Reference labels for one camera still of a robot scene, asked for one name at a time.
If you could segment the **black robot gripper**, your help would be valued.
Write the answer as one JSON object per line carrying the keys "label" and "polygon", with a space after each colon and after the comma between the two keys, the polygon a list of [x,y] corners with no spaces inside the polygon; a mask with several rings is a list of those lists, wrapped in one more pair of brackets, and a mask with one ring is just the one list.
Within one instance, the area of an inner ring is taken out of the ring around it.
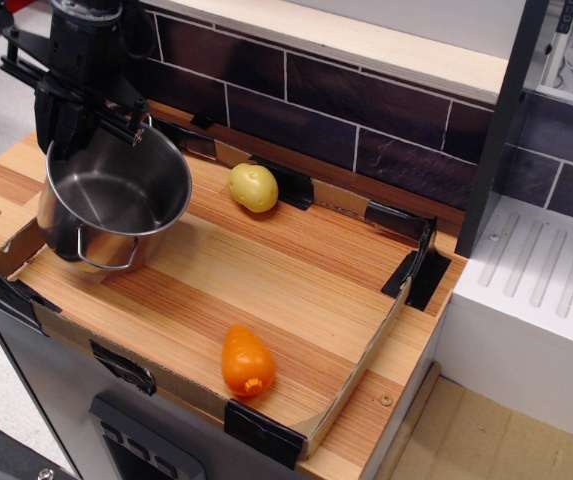
{"label": "black robot gripper", "polygon": [[121,14],[54,14],[50,35],[6,29],[1,69],[34,89],[37,141],[67,159],[101,128],[129,145],[143,136],[148,102],[126,80]]}

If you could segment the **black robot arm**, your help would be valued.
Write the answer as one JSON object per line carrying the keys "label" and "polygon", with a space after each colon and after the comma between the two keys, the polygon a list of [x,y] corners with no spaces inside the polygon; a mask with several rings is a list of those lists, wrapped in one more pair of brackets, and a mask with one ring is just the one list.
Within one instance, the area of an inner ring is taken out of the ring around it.
{"label": "black robot arm", "polygon": [[54,1],[50,34],[8,27],[1,69],[31,87],[40,148],[67,159],[102,129],[139,142],[148,102],[126,77],[139,25],[153,26],[137,1]]}

